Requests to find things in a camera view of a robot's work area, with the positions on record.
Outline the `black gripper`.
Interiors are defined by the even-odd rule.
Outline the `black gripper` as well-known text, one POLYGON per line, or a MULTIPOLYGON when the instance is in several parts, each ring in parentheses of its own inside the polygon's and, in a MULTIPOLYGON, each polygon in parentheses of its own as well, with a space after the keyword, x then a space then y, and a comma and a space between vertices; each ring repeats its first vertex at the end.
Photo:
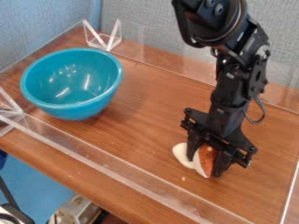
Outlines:
POLYGON ((219 178, 232 164, 250 166, 256 146, 242 132, 248 103, 227 107, 211 104, 210 112, 194 108, 184 109, 182 127, 187 130, 187 158, 192 161, 196 150, 203 144, 219 152, 212 167, 212 177, 219 178))

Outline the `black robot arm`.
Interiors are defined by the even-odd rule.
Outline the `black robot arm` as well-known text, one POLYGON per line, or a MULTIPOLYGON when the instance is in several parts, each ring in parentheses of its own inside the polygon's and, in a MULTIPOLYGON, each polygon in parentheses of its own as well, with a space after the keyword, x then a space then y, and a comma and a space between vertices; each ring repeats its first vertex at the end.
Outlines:
POLYGON ((268 36, 248 15, 247 0, 172 0, 172 7, 184 43, 208 47, 216 58, 210 111, 184 110, 182 127, 188 137, 172 147, 172 154, 204 178, 218 178, 234 164, 248 167, 258 153, 242 124, 268 83, 268 36))

